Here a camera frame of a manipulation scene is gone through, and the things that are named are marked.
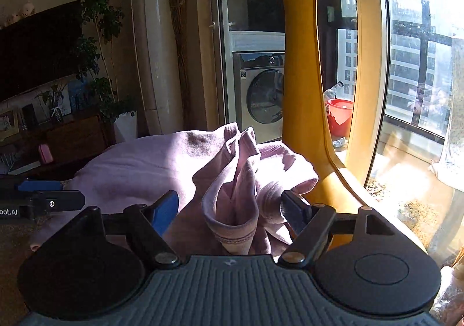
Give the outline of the lilac sweatshirt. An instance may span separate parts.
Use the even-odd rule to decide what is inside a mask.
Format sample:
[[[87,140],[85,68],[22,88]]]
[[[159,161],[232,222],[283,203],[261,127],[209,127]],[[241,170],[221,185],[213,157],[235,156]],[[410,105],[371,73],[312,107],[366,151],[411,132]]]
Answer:
[[[318,175],[283,142],[260,144],[236,123],[116,144],[68,182],[86,204],[115,214],[175,191],[164,240],[180,256],[272,255],[291,244],[280,197],[309,193]]]

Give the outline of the white flat box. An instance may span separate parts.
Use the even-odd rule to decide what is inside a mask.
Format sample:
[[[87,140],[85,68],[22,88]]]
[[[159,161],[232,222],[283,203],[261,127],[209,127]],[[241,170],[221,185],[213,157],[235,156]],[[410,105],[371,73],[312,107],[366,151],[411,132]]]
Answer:
[[[37,159],[19,159],[12,155],[1,157],[1,174],[19,175],[40,167]]]

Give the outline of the pink small case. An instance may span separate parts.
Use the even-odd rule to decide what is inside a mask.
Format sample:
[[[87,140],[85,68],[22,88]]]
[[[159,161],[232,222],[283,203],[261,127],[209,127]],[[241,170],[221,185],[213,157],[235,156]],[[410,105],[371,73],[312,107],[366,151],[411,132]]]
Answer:
[[[53,162],[53,155],[48,144],[40,144],[38,150],[42,163],[49,164]]]

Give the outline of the orange giraffe figure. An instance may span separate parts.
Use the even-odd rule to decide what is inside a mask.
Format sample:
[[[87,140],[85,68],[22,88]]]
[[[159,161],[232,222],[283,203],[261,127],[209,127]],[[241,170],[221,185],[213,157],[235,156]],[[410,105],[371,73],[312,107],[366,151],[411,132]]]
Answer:
[[[356,0],[358,56],[355,104],[345,161],[333,148],[322,89],[317,0],[283,0],[285,76],[282,141],[315,168],[318,184],[306,195],[342,213],[372,206],[386,215],[364,184],[380,133],[386,90],[387,0]]]

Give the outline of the long wooden TV cabinet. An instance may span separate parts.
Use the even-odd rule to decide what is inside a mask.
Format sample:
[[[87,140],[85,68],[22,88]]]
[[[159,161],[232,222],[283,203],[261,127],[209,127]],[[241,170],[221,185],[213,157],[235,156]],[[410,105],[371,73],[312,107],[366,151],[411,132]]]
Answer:
[[[60,125],[44,123],[35,130],[24,130],[1,142],[1,157],[37,159],[38,168],[19,174],[24,179],[63,181],[74,177],[89,161],[114,142],[114,133],[95,114]],[[41,161],[38,147],[48,144],[53,162]]]

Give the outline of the gold framed photo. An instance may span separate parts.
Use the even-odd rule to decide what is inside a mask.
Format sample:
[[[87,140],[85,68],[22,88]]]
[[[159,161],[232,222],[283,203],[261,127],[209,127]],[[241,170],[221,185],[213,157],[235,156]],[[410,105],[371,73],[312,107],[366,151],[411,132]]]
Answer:
[[[7,109],[0,114],[0,141],[19,133],[17,109]]]

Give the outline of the black cylindrical speaker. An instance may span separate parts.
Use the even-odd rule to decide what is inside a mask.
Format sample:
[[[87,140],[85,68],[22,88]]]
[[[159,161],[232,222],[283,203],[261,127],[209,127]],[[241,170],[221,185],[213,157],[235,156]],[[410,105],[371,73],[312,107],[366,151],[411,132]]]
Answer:
[[[33,104],[27,104],[21,108],[23,120],[28,130],[35,130],[38,128],[39,122],[37,120]]]

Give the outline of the small green vase plant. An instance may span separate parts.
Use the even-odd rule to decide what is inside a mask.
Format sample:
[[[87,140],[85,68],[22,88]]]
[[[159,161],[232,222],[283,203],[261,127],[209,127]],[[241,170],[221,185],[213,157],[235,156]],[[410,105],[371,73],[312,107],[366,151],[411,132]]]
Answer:
[[[35,96],[47,108],[52,123],[62,124],[64,122],[62,106],[66,88],[66,83],[54,82],[47,89],[40,90]]]

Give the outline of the blue painting canvas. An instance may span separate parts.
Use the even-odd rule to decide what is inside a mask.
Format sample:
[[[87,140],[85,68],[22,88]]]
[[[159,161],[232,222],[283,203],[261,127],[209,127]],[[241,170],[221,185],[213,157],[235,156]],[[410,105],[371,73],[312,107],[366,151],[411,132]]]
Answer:
[[[88,104],[86,83],[79,80],[69,82],[68,98],[72,113],[85,110]]]

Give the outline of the tall potted green plant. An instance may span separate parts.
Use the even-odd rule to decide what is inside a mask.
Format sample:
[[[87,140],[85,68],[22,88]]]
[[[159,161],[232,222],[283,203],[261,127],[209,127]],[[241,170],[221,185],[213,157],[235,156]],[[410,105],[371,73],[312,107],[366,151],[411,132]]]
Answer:
[[[123,27],[124,12],[110,0],[79,0],[81,36],[76,78],[87,86],[98,114],[119,144],[138,137],[138,115],[131,97],[122,99],[113,61],[113,41]]]

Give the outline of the red plastic bucket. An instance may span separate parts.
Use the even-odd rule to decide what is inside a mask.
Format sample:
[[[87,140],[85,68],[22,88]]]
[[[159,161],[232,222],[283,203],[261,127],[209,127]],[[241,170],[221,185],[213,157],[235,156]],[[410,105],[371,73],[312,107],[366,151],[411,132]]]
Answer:
[[[330,99],[327,102],[329,131],[335,137],[349,137],[354,103],[351,100]]]

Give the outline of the washing machine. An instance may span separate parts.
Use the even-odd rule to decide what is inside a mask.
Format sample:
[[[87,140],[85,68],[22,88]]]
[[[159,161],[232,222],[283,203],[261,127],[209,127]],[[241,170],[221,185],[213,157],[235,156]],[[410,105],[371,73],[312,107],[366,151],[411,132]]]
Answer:
[[[284,52],[233,54],[236,120],[251,127],[257,143],[282,138]]]

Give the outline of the plush toys on television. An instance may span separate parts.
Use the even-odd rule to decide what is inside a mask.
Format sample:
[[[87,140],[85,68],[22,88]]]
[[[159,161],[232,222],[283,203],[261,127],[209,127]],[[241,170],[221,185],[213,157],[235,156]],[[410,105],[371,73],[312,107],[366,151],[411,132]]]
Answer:
[[[30,1],[25,3],[17,12],[7,15],[1,20],[1,28],[10,26],[18,21],[35,14],[35,6]]]

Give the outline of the white standing air conditioner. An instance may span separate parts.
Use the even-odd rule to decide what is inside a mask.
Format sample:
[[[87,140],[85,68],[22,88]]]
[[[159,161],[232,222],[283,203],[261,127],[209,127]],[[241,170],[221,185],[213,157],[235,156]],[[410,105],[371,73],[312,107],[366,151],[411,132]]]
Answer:
[[[169,0],[131,0],[139,86],[149,133],[182,130],[179,64]]]

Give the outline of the wall mounted black television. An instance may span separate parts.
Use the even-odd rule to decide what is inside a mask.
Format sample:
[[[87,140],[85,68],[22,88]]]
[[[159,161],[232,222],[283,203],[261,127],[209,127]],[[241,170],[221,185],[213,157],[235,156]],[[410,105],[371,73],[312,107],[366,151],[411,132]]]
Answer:
[[[77,73],[80,3],[47,9],[1,30],[1,101]]]

